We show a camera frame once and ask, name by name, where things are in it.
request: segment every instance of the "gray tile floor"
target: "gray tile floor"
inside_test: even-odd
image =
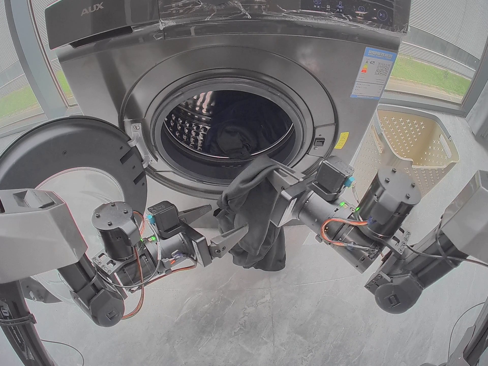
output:
[[[477,169],[488,169],[488,151],[475,142],[464,119],[439,116],[461,163],[409,216],[406,226],[413,241],[436,225]],[[426,289],[410,311],[390,315],[363,288],[378,262],[361,275],[331,248],[316,243],[306,227],[290,227],[286,237],[284,270],[244,270],[226,256],[206,269],[156,282],[147,289],[142,312],[113,328],[95,326],[69,304],[28,305],[40,336],[76,346],[87,366],[418,366],[446,361],[455,320],[488,294],[486,269],[463,263]],[[137,300],[132,296],[127,309]],[[478,311],[460,321],[454,346]],[[81,364],[73,350],[46,346],[60,366]],[[2,335],[0,360],[2,366],[20,364]]]

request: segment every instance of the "plastic wrap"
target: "plastic wrap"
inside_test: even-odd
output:
[[[199,21],[288,20],[358,25],[398,35],[408,30],[410,0],[158,0],[160,28]]]

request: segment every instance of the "grass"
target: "grass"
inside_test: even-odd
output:
[[[56,76],[66,97],[69,98],[73,96],[73,92],[71,92],[63,71],[57,71]],[[35,107],[36,104],[36,96],[31,87],[27,85],[0,98],[0,118],[20,113],[31,107]]]
[[[449,94],[464,96],[471,80],[433,65],[424,64],[411,57],[399,55],[393,66],[391,77],[418,82],[439,88]]]

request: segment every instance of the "qr code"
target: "qr code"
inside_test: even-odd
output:
[[[390,64],[378,63],[378,65],[376,65],[376,70],[374,71],[374,74],[378,76],[387,76],[388,72],[390,71],[390,67]]]

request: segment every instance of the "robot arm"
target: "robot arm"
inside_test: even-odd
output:
[[[418,187],[409,176],[395,168],[380,169],[356,206],[341,198],[353,183],[352,173],[353,168],[335,156],[322,161],[310,177],[280,164],[268,176],[280,192],[271,221],[276,226],[291,219],[302,221],[317,234],[318,241],[331,245],[360,272],[387,247],[389,253],[365,285],[383,310],[408,310],[424,288],[469,255],[488,261],[488,219],[478,215],[479,207],[485,207],[488,201],[488,172],[478,171],[446,209],[442,221],[414,246],[408,242],[410,232],[402,228],[404,219],[420,201]],[[1,305],[0,325],[19,357],[30,362],[32,354],[38,353],[40,365],[52,363],[42,362],[48,357],[43,355],[33,328],[35,321],[21,296],[21,280],[58,269],[75,302],[95,324],[113,326],[125,311],[125,289],[135,291],[168,275],[174,264],[185,259],[206,267],[237,244],[248,230],[247,225],[233,229],[208,245],[189,224],[210,211],[210,205],[178,212],[174,204],[163,201],[148,209],[155,236],[142,239],[131,207],[112,202],[93,213],[92,223],[104,248],[89,258],[71,213],[56,194],[6,190],[0,191],[0,202],[4,251],[0,259],[0,299],[6,300]],[[488,333],[486,310],[460,344],[473,347],[469,354],[481,354],[486,347],[480,339]],[[19,337],[25,338],[23,344],[18,343]],[[463,350],[462,360],[467,354]]]
[[[360,272],[387,247],[389,253],[365,285],[380,308],[405,312],[426,287],[470,255],[488,263],[488,219],[479,214],[488,204],[488,172],[477,171],[441,222],[413,246],[402,223],[420,201],[415,183],[395,168],[382,168],[356,206],[341,198],[352,172],[335,156],[322,161],[314,177],[305,178],[286,167],[275,171],[269,180],[281,193],[273,223],[301,220],[317,233],[318,241],[326,241]]]

